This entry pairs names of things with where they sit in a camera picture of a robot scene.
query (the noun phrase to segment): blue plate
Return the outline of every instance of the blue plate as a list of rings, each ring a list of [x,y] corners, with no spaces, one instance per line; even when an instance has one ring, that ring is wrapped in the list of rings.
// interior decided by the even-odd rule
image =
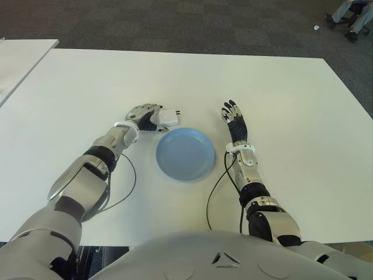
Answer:
[[[159,167],[171,178],[190,181],[201,178],[215,159],[210,139],[195,129],[179,128],[167,133],[158,143]]]

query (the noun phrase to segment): robotic hand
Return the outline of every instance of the robotic hand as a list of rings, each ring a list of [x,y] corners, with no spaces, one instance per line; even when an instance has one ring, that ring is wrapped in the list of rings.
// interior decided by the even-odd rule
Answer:
[[[240,108],[232,101],[225,102],[227,108],[221,108],[221,116],[227,122],[233,143],[247,141],[247,128]]]

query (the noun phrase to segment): white power adapter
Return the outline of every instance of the white power adapter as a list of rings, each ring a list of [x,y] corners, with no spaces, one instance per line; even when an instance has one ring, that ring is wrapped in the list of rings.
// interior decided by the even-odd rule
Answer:
[[[150,120],[162,127],[175,127],[179,124],[179,119],[177,118],[177,113],[175,109],[168,109],[158,111],[157,114],[153,114]]]

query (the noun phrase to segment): white tabletop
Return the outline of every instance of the white tabletop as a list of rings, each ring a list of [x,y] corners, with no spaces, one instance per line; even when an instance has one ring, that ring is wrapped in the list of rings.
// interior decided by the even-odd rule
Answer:
[[[56,39],[0,41],[0,107],[57,44]]]
[[[53,182],[76,157],[142,103],[180,109],[181,127],[213,142],[215,164],[192,184],[170,179],[154,157],[162,136],[141,132],[125,151],[138,172],[135,191],[86,222],[82,244],[135,246],[207,229],[207,196],[230,141],[220,117],[228,99],[244,113],[263,182],[298,222],[303,240],[373,239],[372,119],[324,60],[54,49],[0,108],[0,240],[46,204]],[[111,202],[132,182],[121,159]],[[225,178],[212,199],[212,226],[237,232],[239,214]]]

